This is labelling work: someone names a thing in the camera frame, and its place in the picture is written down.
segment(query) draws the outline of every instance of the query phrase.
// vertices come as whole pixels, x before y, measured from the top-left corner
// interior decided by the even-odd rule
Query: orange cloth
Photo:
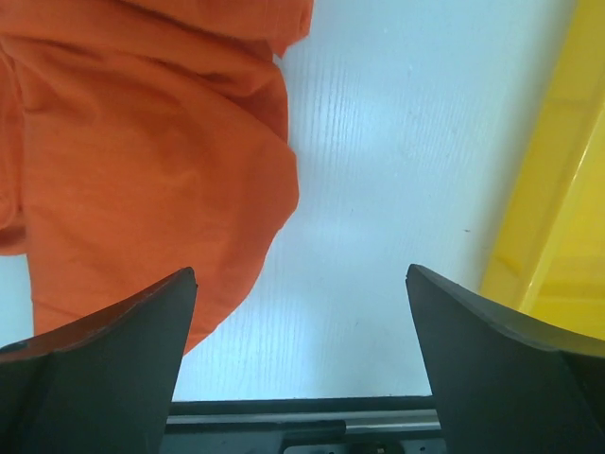
[[[43,333],[192,266],[191,349],[296,207],[273,52],[312,0],[0,0],[0,253]]]

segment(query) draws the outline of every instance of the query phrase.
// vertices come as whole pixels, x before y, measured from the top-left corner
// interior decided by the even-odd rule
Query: yellow tray
[[[579,0],[481,293],[605,339],[605,0]]]

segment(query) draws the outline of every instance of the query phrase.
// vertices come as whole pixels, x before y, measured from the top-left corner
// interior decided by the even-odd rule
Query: white surface
[[[175,399],[430,393],[407,266],[477,287],[573,5],[317,0],[282,62],[300,207]],[[11,272],[3,308],[19,292],[28,307]]]
[[[0,347],[32,334],[26,257],[0,257]]]

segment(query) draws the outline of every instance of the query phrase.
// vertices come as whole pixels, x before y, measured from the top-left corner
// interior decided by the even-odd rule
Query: yellow plastic object
[[[579,0],[481,293],[605,339],[605,0]]]

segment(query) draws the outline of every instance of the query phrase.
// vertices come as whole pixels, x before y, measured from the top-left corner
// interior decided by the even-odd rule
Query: orange fabric
[[[0,0],[0,253],[37,334],[192,266],[191,349],[296,207],[272,54],[312,0]]]

